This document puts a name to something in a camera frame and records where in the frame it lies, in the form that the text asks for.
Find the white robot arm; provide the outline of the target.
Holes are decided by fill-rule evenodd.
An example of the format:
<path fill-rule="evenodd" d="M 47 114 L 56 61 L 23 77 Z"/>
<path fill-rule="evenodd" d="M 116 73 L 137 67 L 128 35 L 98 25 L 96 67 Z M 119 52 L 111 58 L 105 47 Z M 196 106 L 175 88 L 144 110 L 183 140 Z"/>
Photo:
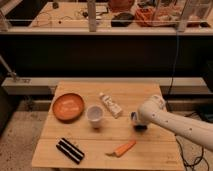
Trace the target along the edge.
<path fill-rule="evenodd" d="M 146 99 L 131 113 L 134 126 L 146 128 L 154 123 L 213 152 L 213 124 L 178 116 L 164 110 L 165 100 L 159 95 Z"/>

